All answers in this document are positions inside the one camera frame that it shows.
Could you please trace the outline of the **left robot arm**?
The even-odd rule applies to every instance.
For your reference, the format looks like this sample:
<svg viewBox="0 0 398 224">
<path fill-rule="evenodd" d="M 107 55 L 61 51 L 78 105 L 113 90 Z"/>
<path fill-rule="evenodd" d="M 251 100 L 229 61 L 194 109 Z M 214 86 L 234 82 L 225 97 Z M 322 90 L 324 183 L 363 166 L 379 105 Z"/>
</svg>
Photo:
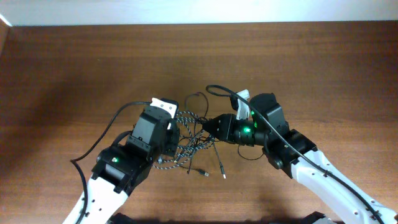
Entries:
<svg viewBox="0 0 398 224">
<path fill-rule="evenodd" d="M 134 223 L 118 212 L 143 182 L 160 155 L 174 156 L 180 130 L 174 119 L 178 106 L 150 103 L 131 131 L 121 133 L 96 159 L 83 193 L 65 223 Z"/>
</svg>

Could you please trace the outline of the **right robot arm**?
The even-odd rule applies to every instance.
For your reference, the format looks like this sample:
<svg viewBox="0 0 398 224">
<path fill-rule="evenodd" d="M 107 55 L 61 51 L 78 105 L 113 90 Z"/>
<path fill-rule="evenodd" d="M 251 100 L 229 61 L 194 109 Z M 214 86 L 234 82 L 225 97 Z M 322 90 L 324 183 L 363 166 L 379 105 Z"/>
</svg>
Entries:
<svg viewBox="0 0 398 224">
<path fill-rule="evenodd" d="M 345 223 L 397 223 L 397 212 L 385 207 L 344 176 L 309 138 L 290 129 L 272 93 L 251 100 L 230 98 L 236 114 L 221 114 L 203 123 L 219 141 L 261 146 L 269 163 L 317 195 Z"/>
</svg>

